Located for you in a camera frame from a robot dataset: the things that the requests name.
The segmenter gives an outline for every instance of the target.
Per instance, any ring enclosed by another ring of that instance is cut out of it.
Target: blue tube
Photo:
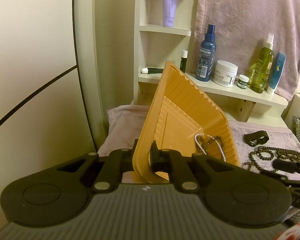
[[[274,91],[276,90],[276,88],[279,84],[279,80],[282,75],[285,61],[286,61],[286,55],[279,52],[277,62],[275,63],[275,66],[274,66],[274,69],[272,72],[272,76],[270,78],[269,86],[267,89],[267,93],[270,95],[274,94]]]

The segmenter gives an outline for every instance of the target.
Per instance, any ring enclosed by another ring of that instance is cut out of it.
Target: shelf compartment
[[[164,27],[159,25],[140,25],[140,31],[143,32],[157,32],[157,33],[169,33],[169,34],[177,34],[182,36],[191,36],[191,30],[183,30],[177,28]]]
[[[285,108],[288,105],[288,101],[277,94],[271,96],[265,91],[262,94],[258,94],[252,91],[249,87],[247,87],[247,89],[241,89],[237,86],[225,88],[217,85],[212,80],[209,80],[208,82],[199,81],[195,78],[195,74],[193,73],[186,73],[186,75],[204,92],[240,98],[268,106],[277,106],[280,108]],[[158,84],[160,77],[161,74],[140,74],[138,81]]]

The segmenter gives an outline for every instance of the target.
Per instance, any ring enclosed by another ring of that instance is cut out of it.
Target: hanging towel
[[[300,75],[300,0],[198,0],[190,61],[193,73],[208,24],[216,25],[216,60],[236,64],[238,74],[245,75],[268,33],[273,33],[275,56],[278,51],[287,55],[275,93],[292,99]]]

